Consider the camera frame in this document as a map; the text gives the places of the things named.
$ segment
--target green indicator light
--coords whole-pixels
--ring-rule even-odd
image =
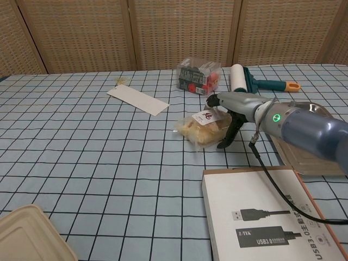
[[[278,121],[280,121],[281,120],[281,115],[280,114],[275,114],[275,115],[273,115],[273,121],[274,122],[278,122]]]

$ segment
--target white paper roll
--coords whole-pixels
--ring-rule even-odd
[[[243,66],[235,64],[231,67],[231,91],[242,88],[247,92]]]

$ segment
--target product box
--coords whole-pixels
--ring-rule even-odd
[[[177,66],[179,89],[201,95],[210,95],[220,80],[221,64],[188,57]]]
[[[324,218],[297,173],[268,169],[288,200]],[[215,261],[348,260],[330,226],[290,208],[260,167],[205,170],[202,190]]]

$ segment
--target metal tray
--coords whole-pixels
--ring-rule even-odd
[[[296,107],[309,110],[313,113],[317,113],[323,116],[332,117],[332,115],[323,106],[317,103],[296,102]],[[300,174],[317,176],[344,175],[337,163],[319,159],[315,155],[293,145],[287,144],[283,140],[280,140],[273,136],[271,136],[271,139],[284,164],[291,165]]]

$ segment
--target blue grid pattern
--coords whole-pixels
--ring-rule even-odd
[[[224,68],[217,91],[228,91]],[[348,66],[250,67],[257,79],[296,80],[298,93],[260,90],[280,101],[312,101],[348,120]],[[115,78],[170,103],[153,117],[106,93]],[[195,152],[175,122],[206,97],[176,88],[172,70],[11,76],[0,82],[0,216],[37,204],[80,260],[212,259],[201,191],[204,169],[258,166],[247,123],[225,150]],[[272,141],[257,143],[281,165]],[[347,219],[346,177],[303,177],[327,218]],[[348,250],[348,226],[333,226]]]

